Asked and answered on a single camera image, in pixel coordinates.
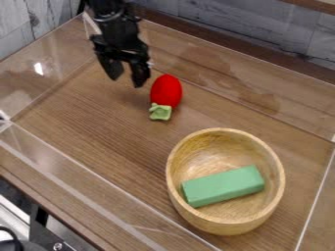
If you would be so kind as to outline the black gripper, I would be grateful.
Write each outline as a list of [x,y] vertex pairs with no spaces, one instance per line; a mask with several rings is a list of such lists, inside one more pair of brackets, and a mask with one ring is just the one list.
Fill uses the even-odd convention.
[[130,63],[132,82],[142,87],[151,77],[149,45],[140,39],[140,18],[131,6],[92,6],[100,34],[91,36],[106,74],[118,80],[124,73],[120,62]]

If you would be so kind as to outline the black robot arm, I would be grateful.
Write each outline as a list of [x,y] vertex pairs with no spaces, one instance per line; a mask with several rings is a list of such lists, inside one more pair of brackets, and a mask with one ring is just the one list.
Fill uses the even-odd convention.
[[100,65],[112,80],[124,73],[123,62],[131,69],[135,87],[142,87],[151,77],[150,48],[140,39],[139,22],[131,4],[126,0],[86,0],[94,12],[94,22],[100,34],[90,39]]

